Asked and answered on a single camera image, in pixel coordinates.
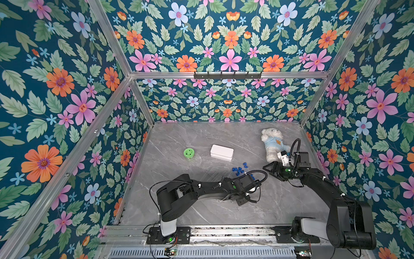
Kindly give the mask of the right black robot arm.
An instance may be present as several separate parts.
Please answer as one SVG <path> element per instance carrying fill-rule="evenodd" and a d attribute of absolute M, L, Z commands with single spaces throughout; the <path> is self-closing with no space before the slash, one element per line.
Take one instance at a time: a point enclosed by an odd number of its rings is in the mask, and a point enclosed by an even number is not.
<path fill-rule="evenodd" d="M 323 171 L 313 168 L 309 154 L 300 150 L 300 139 L 286 146 L 276 137 L 263 138 L 269 175 L 283 182 L 294 179 L 300 187 L 315 192 L 329 208 L 326 221 L 297 216 L 290 229 L 291 237 L 299 242 L 309 237 L 329 241 L 334 248 L 373 250 L 376 234 L 372 209 L 369 204 L 341 191 Z"/>

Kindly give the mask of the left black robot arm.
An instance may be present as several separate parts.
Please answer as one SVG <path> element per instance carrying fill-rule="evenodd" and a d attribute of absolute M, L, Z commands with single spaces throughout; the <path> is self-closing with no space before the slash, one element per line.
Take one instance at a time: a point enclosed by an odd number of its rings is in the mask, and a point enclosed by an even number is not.
<path fill-rule="evenodd" d="M 156 204 L 160 217 L 160 232 L 170 237 L 177 232 L 177 219 L 198 200 L 214 199 L 232 201 L 238 206 L 247 203 L 256 204 L 260 200 L 251 199 L 254 193 L 261 194 L 261 186 L 267 180 L 268 173 L 252 170 L 236 178 L 222 177 L 219 181 L 203 182 L 182 174 L 174 180 L 165 181 L 165 185 L 156 191 Z"/>

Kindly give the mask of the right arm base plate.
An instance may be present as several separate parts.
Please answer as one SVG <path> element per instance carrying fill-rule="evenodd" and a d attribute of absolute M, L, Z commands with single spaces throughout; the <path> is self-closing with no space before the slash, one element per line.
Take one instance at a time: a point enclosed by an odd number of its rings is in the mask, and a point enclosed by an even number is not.
<path fill-rule="evenodd" d="M 320 243 L 318 237 L 301 233 L 291 226 L 274 226 L 272 230 L 278 243 Z"/>

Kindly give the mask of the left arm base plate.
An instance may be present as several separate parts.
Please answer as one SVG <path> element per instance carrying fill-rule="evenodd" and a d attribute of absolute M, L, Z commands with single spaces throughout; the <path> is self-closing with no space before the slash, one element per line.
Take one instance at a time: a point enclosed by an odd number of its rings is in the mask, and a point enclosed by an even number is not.
<path fill-rule="evenodd" d="M 177 227 L 175 233 L 163 236 L 161 227 L 151 227 L 147 236 L 148 245 L 188 245 L 190 243 L 191 228 Z"/>

